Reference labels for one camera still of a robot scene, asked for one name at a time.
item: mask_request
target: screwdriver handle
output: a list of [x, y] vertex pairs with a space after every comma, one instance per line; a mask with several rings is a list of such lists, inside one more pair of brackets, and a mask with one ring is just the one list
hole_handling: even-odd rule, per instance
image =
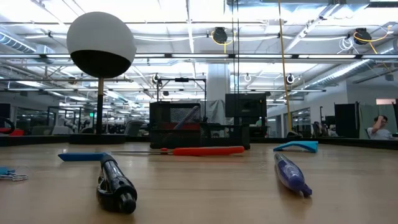
[[185, 147], [173, 150], [175, 156], [227, 156], [235, 153], [243, 153], [243, 146], [231, 147]]

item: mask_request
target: blue plastic piece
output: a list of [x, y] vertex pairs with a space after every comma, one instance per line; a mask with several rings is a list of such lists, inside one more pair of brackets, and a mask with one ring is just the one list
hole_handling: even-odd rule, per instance
[[101, 161], [105, 152], [66, 152], [58, 155], [63, 161]]
[[15, 173], [15, 170], [9, 170], [6, 166], [0, 166], [0, 175], [8, 175], [10, 172]]
[[284, 151], [284, 149], [289, 146], [302, 147], [312, 153], [318, 152], [318, 141], [291, 141], [276, 147], [274, 152]]
[[275, 166], [278, 178], [290, 190], [303, 192], [304, 197], [312, 194], [310, 187], [305, 184], [304, 175], [300, 168], [282, 154], [275, 154]]

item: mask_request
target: black tool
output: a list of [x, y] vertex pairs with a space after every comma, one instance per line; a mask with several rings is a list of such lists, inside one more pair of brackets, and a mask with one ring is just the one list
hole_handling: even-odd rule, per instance
[[102, 174], [98, 179], [97, 199], [103, 209], [130, 214], [136, 209], [137, 191], [118, 167], [112, 156], [101, 160]]

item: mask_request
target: metal frame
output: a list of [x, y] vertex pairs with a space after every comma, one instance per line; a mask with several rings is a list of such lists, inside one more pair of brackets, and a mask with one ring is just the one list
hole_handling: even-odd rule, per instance
[[[159, 82], [160, 81], [166, 81], [166, 83], [164, 83], [164, 85], [162, 86], [162, 88], [159, 89]], [[189, 81], [194, 81], [199, 87], [200, 89], [197, 91], [204, 91], [205, 92], [205, 115], [203, 116], [204, 118], [206, 118], [206, 102], [207, 102], [207, 79], [206, 78], [160, 78], [157, 80], [156, 82], [156, 102], [159, 102], [159, 90], [162, 90], [164, 86], [166, 86], [170, 81], [175, 81], [175, 82], [189, 82]], [[203, 81], [205, 83], [205, 88], [203, 89], [199, 83], [197, 81]]]
[[[70, 59], [68, 54], [0, 54], [0, 58], [4, 59]], [[153, 59], [153, 58], [178, 58], [178, 59], [190, 59], [190, 58], [203, 58], [203, 59], [269, 59], [277, 60], [281, 59], [281, 54], [171, 54], [171, 53], [153, 53], [153, 54], [136, 54], [135, 58], [139, 59]], [[398, 54], [287, 54], [286, 59], [301, 60], [303, 62], [309, 60], [359, 60], [359, 59], [398, 59]]]

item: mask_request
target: wooden table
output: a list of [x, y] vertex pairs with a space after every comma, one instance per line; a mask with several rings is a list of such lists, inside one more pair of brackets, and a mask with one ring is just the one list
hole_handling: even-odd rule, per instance
[[275, 177], [274, 146], [252, 144], [230, 157], [114, 156], [138, 191], [133, 215], [99, 208], [99, 162], [62, 162], [57, 154], [147, 150], [147, 143], [2, 147], [0, 166], [29, 180], [0, 181], [0, 223], [398, 223], [398, 151], [284, 152], [313, 190], [302, 198]]

